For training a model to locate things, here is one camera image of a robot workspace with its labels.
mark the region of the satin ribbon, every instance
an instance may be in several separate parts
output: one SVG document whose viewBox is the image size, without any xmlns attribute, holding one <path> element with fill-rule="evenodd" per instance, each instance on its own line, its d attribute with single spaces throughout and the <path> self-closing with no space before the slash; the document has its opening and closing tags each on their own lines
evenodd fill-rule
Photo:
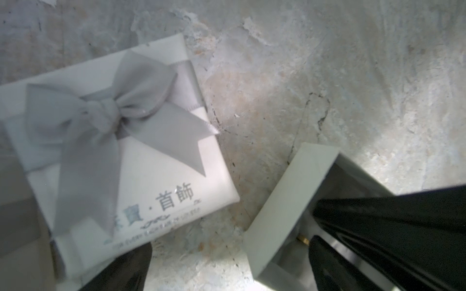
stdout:
<svg viewBox="0 0 466 291">
<path fill-rule="evenodd" d="M 189 78 L 189 74 L 183 74 L 182 83 L 173 90 L 173 84 L 180 81 L 173 68 L 129 51 L 112 86 L 89 96 L 80 98 L 63 88 L 28 84 L 24 117 L 13 119 L 10 125 L 23 125 L 32 145 L 11 128 L 9 134 L 17 135 L 12 142 L 23 152 L 19 156 L 26 164 L 25 170 L 53 160 L 46 158 L 27 165 L 24 156 L 28 155 L 28 147 L 29 152 L 38 150 L 45 156 L 59 153 L 54 236 L 86 217 L 113 234 L 120 174 L 115 133 L 131 135 L 205 175 L 198 141 L 218 131 L 187 111 L 193 109 L 192 102 L 179 106 L 184 105 L 179 91 L 189 85 Z"/>
</svg>

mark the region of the gray ribbon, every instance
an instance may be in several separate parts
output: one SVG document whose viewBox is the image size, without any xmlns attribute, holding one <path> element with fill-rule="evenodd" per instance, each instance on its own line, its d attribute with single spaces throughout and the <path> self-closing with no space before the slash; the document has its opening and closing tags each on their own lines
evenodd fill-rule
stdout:
<svg viewBox="0 0 466 291">
<path fill-rule="evenodd" d="M 88 96 L 28 84 L 25 115 L 11 119 L 6 128 L 25 170 L 59 157 L 54 235 L 86 217 L 113 233 L 120 174 L 115 133 L 129 134 L 205 175 L 198 141 L 218 131 L 187 111 L 194 109 L 193 102 L 183 101 L 183 92 L 199 96 L 192 75 L 177 80 L 171 67 L 129 51 L 112 86 Z M 32 157 L 41 153 L 45 159 Z"/>
</svg>

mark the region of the white gift box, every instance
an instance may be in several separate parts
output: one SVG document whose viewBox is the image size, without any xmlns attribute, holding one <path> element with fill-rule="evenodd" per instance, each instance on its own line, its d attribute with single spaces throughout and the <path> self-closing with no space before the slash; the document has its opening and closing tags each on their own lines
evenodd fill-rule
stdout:
<svg viewBox="0 0 466 291">
<path fill-rule="evenodd" d="M 166 65 L 188 60 L 182 34 L 131 48 Z M 52 84 L 84 96 L 109 87 L 126 51 L 42 74 L 0 87 L 2 120 L 23 114 L 26 85 Z M 191 111 L 208 121 L 204 107 Z M 55 237 L 66 274 L 77 277 L 104 261 L 152 241 L 163 234 L 239 201 L 215 136 L 199 141 L 206 176 L 128 136 L 118 140 L 121 174 L 115 233 L 109 237 L 91 218 L 69 233 Z M 50 229 L 55 219 L 60 164 L 26 173 Z M 175 194 L 183 187 L 188 197 Z M 157 199 L 160 193 L 171 195 Z"/>
<path fill-rule="evenodd" d="M 253 278 L 277 291 L 315 290 L 308 247 L 296 237 L 319 235 L 383 290 L 391 290 L 393 284 L 378 271 L 325 233 L 312 211 L 323 198 L 392 195 L 338 148 L 303 143 L 244 234 Z"/>
</svg>

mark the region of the open box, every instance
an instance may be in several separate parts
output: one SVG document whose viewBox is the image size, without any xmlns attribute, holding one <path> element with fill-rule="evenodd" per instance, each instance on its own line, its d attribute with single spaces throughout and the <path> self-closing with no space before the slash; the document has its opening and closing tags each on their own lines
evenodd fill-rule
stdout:
<svg viewBox="0 0 466 291">
<path fill-rule="evenodd" d="M 336 147 L 303 143 L 264 207 L 244 234 L 253 278 L 273 290 L 316 290 L 308 247 L 298 234 L 319 235 L 383 290 L 393 284 L 336 239 L 312 217 L 318 200 L 387 197 L 393 194 Z"/>
</svg>

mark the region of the gift box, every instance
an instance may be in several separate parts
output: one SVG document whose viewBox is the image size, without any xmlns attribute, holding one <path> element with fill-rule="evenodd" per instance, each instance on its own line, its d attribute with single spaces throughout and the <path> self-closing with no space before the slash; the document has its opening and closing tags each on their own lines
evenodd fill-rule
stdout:
<svg viewBox="0 0 466 291">
<path fill-rule="evenodd" d="M 55 290 L 48 229 L 15 157 L 0 158 L 2 290 Z"/>
<path fill-rule="evenodd" d="M 0 87 L 68 277 L 239 196 L 181 34 Z"/>
<path fill-rule="evenodd" d="M 383 290 L 391 284 L 371 265 L 324 232 L 312 217 L 320 199 L 392 196 L 336 147 L 303 143 L 244 234 L 253 278 L 277 291 L 315 290 L 308 246 L 319 235 Z"/>
</svg>

